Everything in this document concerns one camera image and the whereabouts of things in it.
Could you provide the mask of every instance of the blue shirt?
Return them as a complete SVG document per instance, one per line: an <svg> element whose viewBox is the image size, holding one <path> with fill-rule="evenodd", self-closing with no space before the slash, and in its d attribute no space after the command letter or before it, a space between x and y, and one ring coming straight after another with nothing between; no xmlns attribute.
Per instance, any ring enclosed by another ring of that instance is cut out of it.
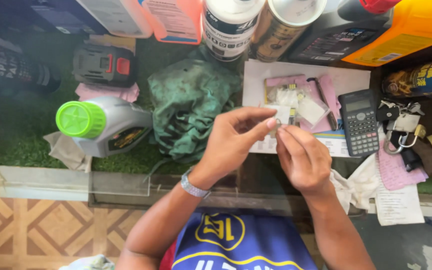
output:
<svg viewBox="0 0 432 270"><path fill-rule="evenodd" d="M289 218L193 214L172 270L317 270Z"/></svg>

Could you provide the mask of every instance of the silver watch band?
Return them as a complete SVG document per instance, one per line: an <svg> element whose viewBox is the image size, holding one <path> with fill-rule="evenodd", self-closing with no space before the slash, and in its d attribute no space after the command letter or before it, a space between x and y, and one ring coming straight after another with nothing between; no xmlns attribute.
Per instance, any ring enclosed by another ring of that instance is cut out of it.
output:
<svg viewBox="0 0 432 270"><path fill-rule="evenodd" d="M183 187L183 189L187 193L189 193L195 197L200 197L200 198L206 199L206 197L209 196L211 191L199 189L199 188L193 186L188 180L188 174L193 170L193 168L194 168L194 166L189 168L189 170L187 172L185 172L183 174L183 176L181 176L181 186Z"/></svg>

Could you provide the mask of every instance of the parquet floor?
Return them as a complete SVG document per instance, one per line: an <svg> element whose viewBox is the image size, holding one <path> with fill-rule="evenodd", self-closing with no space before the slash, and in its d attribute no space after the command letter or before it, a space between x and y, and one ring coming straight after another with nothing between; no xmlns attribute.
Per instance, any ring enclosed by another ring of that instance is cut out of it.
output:
<svg viewBox="0 0 432 270"><path fill-rule="evenodd" d="M0 198L0 270L53 270L96 254L116 262L142 214L79 201Z"/></svg>

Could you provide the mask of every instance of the orange bottle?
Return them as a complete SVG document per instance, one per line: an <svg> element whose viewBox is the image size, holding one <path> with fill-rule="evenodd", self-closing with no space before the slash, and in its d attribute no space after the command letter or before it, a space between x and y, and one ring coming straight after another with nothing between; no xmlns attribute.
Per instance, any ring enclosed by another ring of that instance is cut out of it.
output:
<svg viewBox="0 0 432 270"><path fill-rule="evenodd" d="M380 66L429 46L432 46L432 0L402 0L394 7L391 28L343 60Z"/></svg>
<svg viewBox="0 0 432 270"><path fill-rule="evenodd" d="M201 42L202 0L134 0L161 42L199 44Z"/></svg>

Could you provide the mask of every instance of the red cap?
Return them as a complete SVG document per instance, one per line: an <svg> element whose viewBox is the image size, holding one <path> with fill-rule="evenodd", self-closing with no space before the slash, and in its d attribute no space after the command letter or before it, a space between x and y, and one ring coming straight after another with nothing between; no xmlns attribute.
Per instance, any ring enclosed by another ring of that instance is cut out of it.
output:
<svg viewBox="0 0 432 270"><path fill-rule="evenodd" d="M385 13L396 6L401 0L359 0L363 7L374 14Z"/></svg>

